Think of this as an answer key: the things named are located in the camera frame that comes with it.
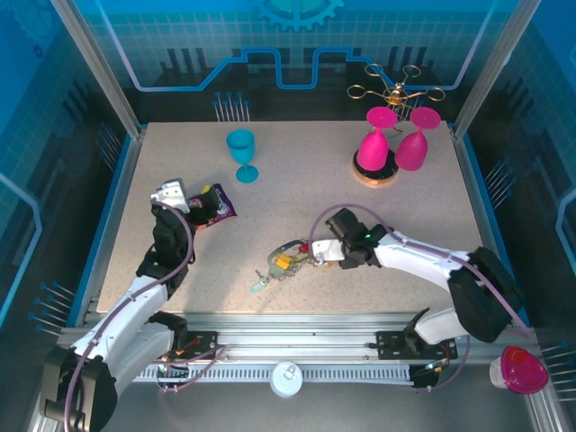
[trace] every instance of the purple chip bag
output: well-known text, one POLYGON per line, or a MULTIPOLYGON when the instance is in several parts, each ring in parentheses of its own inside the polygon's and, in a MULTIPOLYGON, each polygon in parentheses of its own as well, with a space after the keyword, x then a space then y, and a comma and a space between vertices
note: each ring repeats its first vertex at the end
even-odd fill
MULTIPOLYGON (((202 189, 201 197, 203 200, 209 201, 210 203, 213 203, 217 207, 216 217, 210 219, 210 221, 207 224, 200 225, 196 228, 198 228, 200 230, 204 229, 204 228, 208 228, 211 225, 214 225, 215 223, 223 221, 230 216, 237 216, 236 211, 234 210, 234 206, 232 205, 232 202, 230 201, 230 199, 228 198, 228 196, 224 192, 224 189, 222 189, 221 184, 219 184, 219 183, 207 184, 202 189)), ((203 206, 202 201, 198 197, 194 197, 194 198, 190 199, 188 205, 190 207, 202 207, 203 206)))

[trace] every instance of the black bracket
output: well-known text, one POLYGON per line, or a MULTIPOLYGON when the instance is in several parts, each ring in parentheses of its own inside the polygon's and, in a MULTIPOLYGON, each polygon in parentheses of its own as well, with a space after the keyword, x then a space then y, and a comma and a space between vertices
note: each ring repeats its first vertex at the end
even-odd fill
MULTIPOLYGON (((216 331, 191 331, 188 330, 186 335, 186 343, 176 353, 176 360, 189 360, 191 358, 201 356, 202 354, 214 349, 218 346, 218 332, 216 331)), ((216 353, 212 353, 203 357, 204 359, 212 360, 216 353)))
POLYGON ((406 345, 406 334, 403 331, 376 332, 378 360, 442 360, 447 356, 450 360, 458 358, 458 349, 453 339, 447 339, 438 345, 428 345, 421 342, 419 351, 415 353, 406 345))

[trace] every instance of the speckled tabletop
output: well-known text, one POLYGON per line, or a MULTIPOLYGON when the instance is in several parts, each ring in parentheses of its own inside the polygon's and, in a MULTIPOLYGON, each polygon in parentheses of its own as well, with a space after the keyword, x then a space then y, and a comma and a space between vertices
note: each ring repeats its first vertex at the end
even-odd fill
MULTIPOLYGON (((414 131, 409 123, 399 127, 414 131)), ((337 203, 367 205, 396 230, 441 247, 474 250, 481 244, 446 124, 426 132, 422 169, 399 172, 383 189, 365 187, 352 172, 352 156, 368 131, 365 121, 150 124, 97 309, 108 311, 130 286, 152 243, 149 196, 175 177, 190 195, 221 183, 238 217, 197 233, 196 263, 164 311, 356 313, 450 304, 446 292, 416 276, 368 266, 344 271, 308 265, 260 293, 249 290, 257 282, 255 270, 267 271, 274 249, 306 239, 319 214, 337 203), (226 146, 226 136, 238 127, 256 135, 253 165, 260 177, 253 184, 236 180, 239 165, 226 146)), ((392 149, 402 136, 390 139, 392 149)), ((356 215, 368 228, 374 225, 371 217, 356 215)), ((317 237, 333 238, 323 224, 317 237)))

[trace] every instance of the blue wine glass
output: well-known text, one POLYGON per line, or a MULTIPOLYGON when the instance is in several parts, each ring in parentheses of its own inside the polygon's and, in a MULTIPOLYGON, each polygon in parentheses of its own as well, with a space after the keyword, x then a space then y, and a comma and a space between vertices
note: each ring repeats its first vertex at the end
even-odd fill
POLYGON ((258 178, 258 170, 249 165, 256 152, 254 134, 246 129, 234 130, 227 138, 226 144, 230 154, 242 166, 236 172, 236 178, 241 183, 252 183, 258 178))

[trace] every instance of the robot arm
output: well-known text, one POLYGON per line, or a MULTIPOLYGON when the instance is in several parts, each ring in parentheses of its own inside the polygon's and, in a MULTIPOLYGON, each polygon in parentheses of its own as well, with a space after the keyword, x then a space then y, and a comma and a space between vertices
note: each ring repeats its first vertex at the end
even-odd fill
POLYGON ((514 280, 488 249, 463 252, 427 245, 382 225, 368 230, 348 209, 327 220, 337 239, 316 241, 314 256, 320 261, 338 261, 343 269, 369 266, 396 268, 430 281, 450 293, 453 306, 445 310, 423 310, 407 331, 414 330, 426 344, 470 334, 493 342, 510 323, 510 316, 460 261, 470 263, 487 276, 515 311, 523 301, 514 280))
MULTIPOLYGON (((218 197, 211 193, 197 197, 202 207, 190 208, 182 181, 171 180, 152 194, 152 199, 181 212, 194 238, 197 225, 216 217, 218 197)), ((174 353, 183 350, 187 342, 186 320, 157 312, 188 273, 188 266, 182 265, 187 260, 189 246, 185 227, 171 211, 159 205, 152 206, 152 213, 156 217, 154 244, 145 254, 129 290, 70 349, 55 346, 44 363, 40 413, 63 421, 71 376, 80 358, 88 353, 73 389, 71 430, 102 430, 112 416, 118 398, 134 378, 162 355, 175 356, 174 353), (165 276, 178 267, 182 268, 177 274, 151 286, 166 279, 165 276), (146 287, 149 289, 137 295, 146 287), (106 320, 109 320, 108 325, 104 324, 106 320)), ((193 261, 194 253, 188 264, 193 261)))

